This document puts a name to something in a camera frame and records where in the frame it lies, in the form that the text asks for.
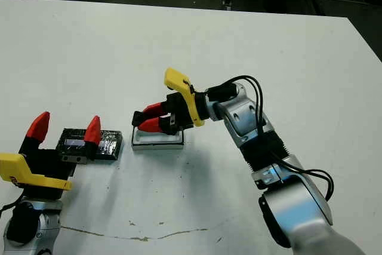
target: table surface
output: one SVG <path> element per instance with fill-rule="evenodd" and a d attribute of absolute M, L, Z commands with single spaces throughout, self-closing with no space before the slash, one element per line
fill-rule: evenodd
<path fill-rule="evenodd" d="M 287 148 L 332 174 L 335 230 L 379 254 L 382 63 L 348 19 L 50 0 L 0 11 L 0 150 L 17 152 L 45 110 L 44 148 L 94 115 L 124 135 L 119 161 L 76 168 L 55 254 L 292 253 L 222 122 L 187 130 L 183 150 L 131 150 L 133 112 L 165 99 L 169 66 L 198 90 L 254 75 Z M 2 204 L 19 194 L 0 182 Z"/>

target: black cable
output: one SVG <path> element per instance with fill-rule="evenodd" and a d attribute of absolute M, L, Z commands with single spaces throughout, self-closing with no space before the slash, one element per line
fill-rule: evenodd
<path fill-rule="evenodd" d="M 255 94 L 256 94 L 255 117 L 256 117 L 256 122 L 257 122 L 257 128 L 259 130 L 259 135 L 262 135 L 264 132 L 263 131 L 263 91 L 261 90 L 261 86 L 260 86 L 259 82 L 252 76 L 241 75 L 241 76 L 236 76 L 232 79 L 229 79 L 228 81 L 222 83 L 222 85 L 229 84 L 229 83 L 232 83 L 232 82 L 235 82 L 238 80 L 242 80 L 242 79 L 249 82 L 251 84 L 251 86 L 253 87 L 253 89 L 255 90 Z"/>
<path fill-rule="evenodd" d="M 273 155 L 277 164 L 283 166 L 284 168 L 286 168 L 289 171 L 292 171 L 292 172 L 298 173 L 298 174 L 307 174 L 310 176 L 318 177 L 320 179 L 324 179 L 328 183 L 328 189 L 326 191 L 325 200 L 329 201 L 329 199 L 332 197 L 332 195 L 334 193 L 334 181 L 333 181 L 333 178 L 331 177 L 331 175 L 329 173 L 327 173 L 325 170 L 318 170 L 318 169 L 304 170 L 302 168 L 298 168 L 292 164 L 289 164 L 289 163 L 283 161 L 273 152 L 271 152 L 271 154 Z M 316 172 L 324 173 L 326 176 L 322 176 L 320 174 L 317 174 Z"/>
<path fill-rule="evenodd" d="M 0 209 L 0 218 L 1 218 L 1 214 L 3 211 L 5 210 L 8 210 L 8 209 L 11 209 L 12 207 L 16 206 L 17 204 L 19 204 L 19 202 L 21 201 L 21 199 L 23 198 L 24 196 L 24 191 L 21 193 L 21 195 L 19 196 L 19 198 L 17 198 L 14 202 L 10 203 L 10 204 L 5 204 L 1 209 Z"/>
<path fill-rule="evenodd" d="M 263 131 L 263 91 L 261 89 L 260 83 L 252 76 L 241 75 L 241 76 L 236 76 L 232 79 L 229 79 L 228 81 L 224 82 L 222 85 L 229 84 L 229 83 L 241 80 L 241 79 L 249 82 L 252 85 L 253 89 L 255 90 L 255 94 L 256 94 L 255 118 L 256 118 L 256 122 L 257 122 L 258 135 L 261 136 L 264 133 L 264 131 Z M 318 169 L 304 170 L 302 168 L 295 167 L 294 165 L 283 161 L 273 152 L 271 152 L 271 154 L 275 158 L 276 163 L 283 166 L 284 168 L 286 168 L 289 171 L 292 171 L 292 172 L 298 173 L 298 174 L 307 174 L 310 176 L 318 177 L 320 179 L 324 179 L 328 183 L 328 189 L 326 191 L 325 199 L 326 199 L 326 201 L 329 201 L 329 199 L 332 197 L 332 195 L 334 193 L 334 181 L 333 181 L 333 178 L 331 177 L 331 175 L 329 173 L 327 173 L 325 170 L 318 170 Z"/>

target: red fingertip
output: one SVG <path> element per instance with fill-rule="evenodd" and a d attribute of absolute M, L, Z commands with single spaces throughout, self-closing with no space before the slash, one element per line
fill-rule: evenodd
<path fill-rule="evenodd" d="M 156 103 L 147 106 L 143 110 L 143 113 L 145 113 L 147 116 L 164 116 L 167 114 L 163 111 L 162 103 Z"/>
<path fill-rule="evenodd" d="M 148 131 L 150 133 L 160 132 L 159 118 L 147 119 L 138 126 L 138 130 Z"/>
<path fill-rule="evenodd" d="M 100 144 L 101 141 L 101 121 L 99 116 L 95 116 L 88 128 L 86 129 L 84 140 L 86 142 L 95 143 L 96 145 Z"/>
<path fill-rule="evenodd" d="M 32 125 L 30 125 L 28 131 L 26 132 L 26 137 L 32 137 L 42 143 L 45 140 L 45 136 L 48 132 L 49 119 L 49 112 L 44 112 L 39 115 L 33 121 Z"/>

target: yellow plastic mount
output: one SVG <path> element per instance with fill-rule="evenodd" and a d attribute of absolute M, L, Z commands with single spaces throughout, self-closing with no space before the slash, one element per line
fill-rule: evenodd
<path fill-rule="evenodd" d="M 31 173 L 24 156 L 20 154 L 0 153 L 0 176 L 6 182 L 13 182 L 15 185 L 35 185 L 66 191 L 72 189 L 72 183 L 67 180 Z"/>
<path fill-rule="evenodd" d="M 196 109 L 195 93 L 191 93 L 191 82 L 189 77 L 173 68 L 168 68 L 165 72 L 165 85 L 178 91 L 183 96 L 187 103 L 187 107 L 189 108 L 193 124 L 197 127 L 204 125 L 204 121 L 200 119 L 198 110 Z"/>

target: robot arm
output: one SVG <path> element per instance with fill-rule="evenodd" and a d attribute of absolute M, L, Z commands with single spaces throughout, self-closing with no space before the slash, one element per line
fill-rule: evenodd
<path fill-rule="evenodd" d="M 166 71 L 165 85 L 178 92 L 167 95 L 165 102 L 135 112 L 133 126 L 175 134 L 203 125 L 207 118 L 224 121 L 252 169 L 256 186 L 265 190 L 259 205 L 279 245 L 292 248 L 296 255 L 364 254 L 331 227 L 327 200 L 333 192 L 332 184 L 325 199 L 307 175 L 318 170 L 305 171 L 298 159 L 287 152 L 262 108 L 259 110 L 257 103 L 247 97 L 243 85 L 227 82 L 198 93 L 188 77 L 171 68 Z"/>
<path fill-rule="evenodd" d="M 47 255 L 53 253 L 60 231 L 63 191 L 72 188 L 77 161 L 73 154 L 57 149 L 39 149 L 48 131 L 50 114 L 42 113 L 30 126 L 18 154 L 0 153 L 0 176 L 23 192 L 13 204 L 13 216 L 4 232 L 4 254 Z M 92 159 L 100 143 L 100 119 L 95 116 L 84 135 L 84 154 Z"/>

